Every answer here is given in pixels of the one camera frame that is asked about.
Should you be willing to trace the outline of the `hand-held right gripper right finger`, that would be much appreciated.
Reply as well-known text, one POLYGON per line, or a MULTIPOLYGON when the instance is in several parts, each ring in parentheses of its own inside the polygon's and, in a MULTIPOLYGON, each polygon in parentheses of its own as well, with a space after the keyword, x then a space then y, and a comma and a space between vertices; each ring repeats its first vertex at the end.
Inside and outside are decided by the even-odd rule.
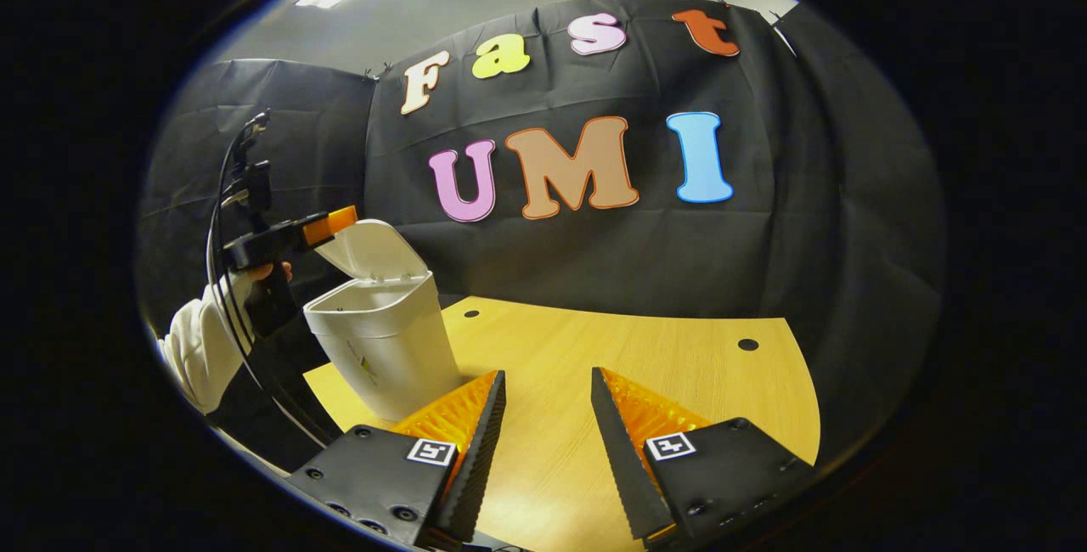
POLYGON ((602 367, 591 374, 594 417, 634 539, 696 549, 738 532, 810 482, 810 460, 753 421, 710 423, 602 367))

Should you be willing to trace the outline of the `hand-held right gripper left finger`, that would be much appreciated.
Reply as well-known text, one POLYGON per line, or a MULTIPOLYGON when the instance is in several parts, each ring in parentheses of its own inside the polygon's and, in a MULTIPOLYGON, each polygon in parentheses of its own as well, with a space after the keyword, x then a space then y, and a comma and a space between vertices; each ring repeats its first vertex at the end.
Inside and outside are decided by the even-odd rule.
POLYGON ((490 371, 392 428, 354 425, 289 476, 357 528, 413 549, 458 549, 476 530, 507 405, 490 371))

